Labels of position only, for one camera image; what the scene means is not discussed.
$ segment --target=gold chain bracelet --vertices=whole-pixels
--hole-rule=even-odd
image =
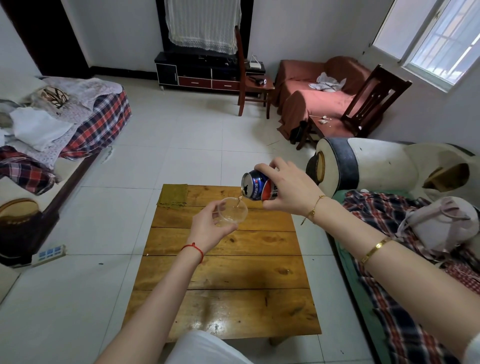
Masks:
[[[318,197],[318,200],[317,200],[317,202],[315,202],[315,206],[313,206],[312,211],[310,211],[310,212],[308,213],[308,215],[303,219],[303,221],[301,222],[300,225],[303,225],[303,223],[305,222],[305,220],[307,219],[308,216],[311,215],[312,218],[315,216],[315,208],[317,207],[317,203],[318,203],[318,201],[320,201],[320,200],[321,200],[322,198],[324,198],[324,197],[326,197],[324,194],[322,194],[322,195],[320,195],[320,196]]]
[[[379,242],[377,245],[375,245],[372,250],[370,250],[361,260],[361,263],[363,265],[365,265],[365,263],[367,262],[367,260],[370,259],[370,257],[378,250],[380,249],[382,246],[385,245],[385,243],[389,242],[390,240],[392,240],[392,238],[390,238],[389,236],[385,237],[381,242]]]

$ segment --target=wooden coffee table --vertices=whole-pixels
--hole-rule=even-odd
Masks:
[[[239,187],[186,188],[184,206],[156,208],[124,324],[170,268],[189,235],[192,217],[210,201],[240,192]],[[291,215],[244,201],[246,220],[198,266],[168,342],[191,329],[221,339],[269,337],[272,344],[321,333]]]

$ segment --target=clear plastic cup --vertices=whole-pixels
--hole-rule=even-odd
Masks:
[[[247,205],[235,197],[227,197],[220,202],[214,213],[215,223],[220,226],[228,224],[240,224],[248,214]]]

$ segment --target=bag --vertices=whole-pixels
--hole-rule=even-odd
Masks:
[[[433,255],[452,251],[479,232],[475,208],[460,197],[442,197],[432,204],[407,212],[396,235],[401,237],[411,227],[425,248]]]

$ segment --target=tv stand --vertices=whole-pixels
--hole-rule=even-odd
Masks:
[[[158,84],[186,90],[210,89],[239,91],[240,69],[237,55],[228,55],[197,48],[176,47],[160,52],[155,58]],[[250,69],[247,75],[265,74],[265,67]]]

